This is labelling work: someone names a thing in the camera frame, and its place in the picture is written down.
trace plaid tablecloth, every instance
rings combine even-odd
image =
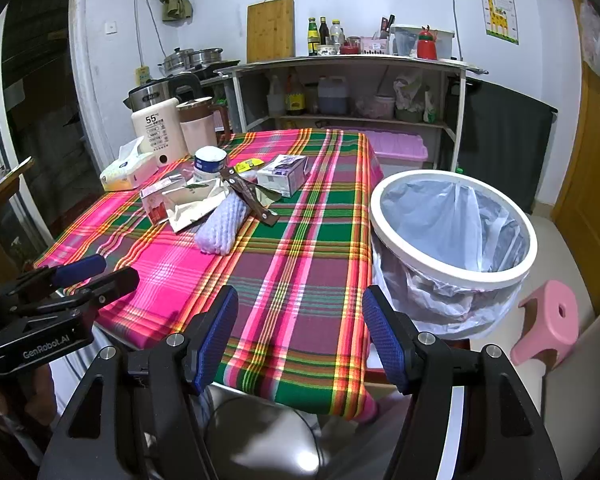
[[[307,412],[366,418],[375,404],[363,385],[369,338],[361,302],[371,282],[368,203],[382,178],[366,137],[251,132],[224,148],[232,164],[294,153],[307,155],[311,168],[299,192],[272,206],[278,223],[249,217],[229,255],[202,254],[193,234],[152,226],[129,191],[103,195],[36,264],[99,253],[108,271],[133,266],[138,289],[101,309],[98,323],[139,348],[181,330],[221,285],[233,285],[238,319],[216,381]]]

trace trash can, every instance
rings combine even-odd
[[[445,339],[484,335],[516,301],[536,259],[536,233],[495,188],[417,170],[371,196],[374,282],[417,328]]]

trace cutting board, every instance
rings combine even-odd
[[[294,0],[247,7],[247,63],[296,55]]]

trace pink stool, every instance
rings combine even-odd
[[[526,306],[530,300],[538,302],[536,321],[531,330],[511,349],[511,362],[519,365],[540,352],[551,349],[557,353],[554,363],[557,365],[578,339],[576,297],[564,283],[549,280],[519,306]]]

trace pink storage box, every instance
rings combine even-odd
[[[402,171],[420,170],[429,158],[422,137],[413,134],[363,131],[376,152],[385,177]]]

